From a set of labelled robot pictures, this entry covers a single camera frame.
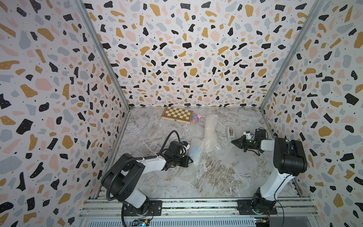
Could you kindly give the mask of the small blue ribbed vase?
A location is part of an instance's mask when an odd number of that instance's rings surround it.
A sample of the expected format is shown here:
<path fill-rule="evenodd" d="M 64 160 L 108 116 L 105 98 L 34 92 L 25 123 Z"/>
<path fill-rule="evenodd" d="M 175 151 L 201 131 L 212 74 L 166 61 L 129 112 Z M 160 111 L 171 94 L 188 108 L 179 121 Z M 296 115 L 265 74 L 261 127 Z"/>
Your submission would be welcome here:
<path fill-rule="evenodd" d="M 199 154 L 200 154 L 201 149 L 202 149 L 202 146 L 199 145 L 199 144 L 191 145 L 191 148 L 190 148 L 190 151 L 189 151 L 189 156 L 192 159 L 197 159 Z"/>

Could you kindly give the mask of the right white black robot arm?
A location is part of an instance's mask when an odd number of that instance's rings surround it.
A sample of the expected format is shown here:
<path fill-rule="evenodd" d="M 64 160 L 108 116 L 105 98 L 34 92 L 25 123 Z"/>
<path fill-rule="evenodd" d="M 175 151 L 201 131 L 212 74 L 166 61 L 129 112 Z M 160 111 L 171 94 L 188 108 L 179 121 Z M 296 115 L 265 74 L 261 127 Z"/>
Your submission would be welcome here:
<path fill-rule="evenodd" d="M 253 151 L 256 155 L 271 152 L 274 170 L 263 186 L 254 193 L 250 202 L 240 205 L 238 210 L 251 210 L 256 214 L 276 214 L 275 205 L 283 188 L 296 176 L 307 170 L 308 162 L 301 141 L 281 137 L 271 139 L 264 128 L 254 133 L 245 131 L 239 139 L 231 143 L 244 152 Z"/>

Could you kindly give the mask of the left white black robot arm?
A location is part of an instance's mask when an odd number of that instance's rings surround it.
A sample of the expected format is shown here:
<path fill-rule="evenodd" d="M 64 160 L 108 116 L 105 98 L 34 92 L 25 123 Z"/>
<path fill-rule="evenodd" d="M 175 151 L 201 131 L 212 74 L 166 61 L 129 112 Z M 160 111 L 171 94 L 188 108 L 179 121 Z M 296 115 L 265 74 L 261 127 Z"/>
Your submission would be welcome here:
<path fill-rule="evenodd" d="M 173 141 L 160 155 L 134 157 L 128 153 L 123 154 L 102 178 L 106 199 L 121 202 L 132 214 L 147 214 L 152 206 L 150 199 L 137 189 L 141 176 L 154 171 L 167 171 L 177 166 L 187 168 L 193 163 L 187 155 L 189 148 L 186 141 Z"/>

